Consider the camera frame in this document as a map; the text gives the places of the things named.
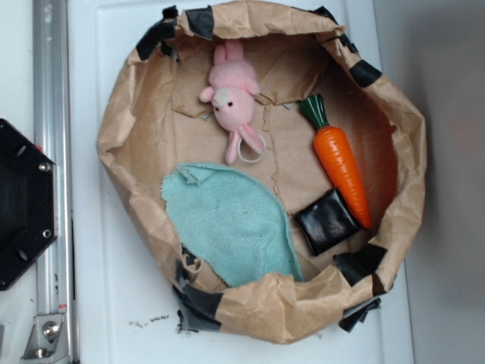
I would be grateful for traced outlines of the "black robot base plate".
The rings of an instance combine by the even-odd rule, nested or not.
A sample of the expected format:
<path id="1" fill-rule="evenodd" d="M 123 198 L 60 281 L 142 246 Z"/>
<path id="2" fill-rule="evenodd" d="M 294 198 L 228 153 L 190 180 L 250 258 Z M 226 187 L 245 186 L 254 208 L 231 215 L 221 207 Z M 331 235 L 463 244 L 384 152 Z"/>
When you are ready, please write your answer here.
<path id="1" fill-rule="evenodd" d="M 1 119 L 1 290 L 9 290 L 56 237 L 55 163 Z"/>

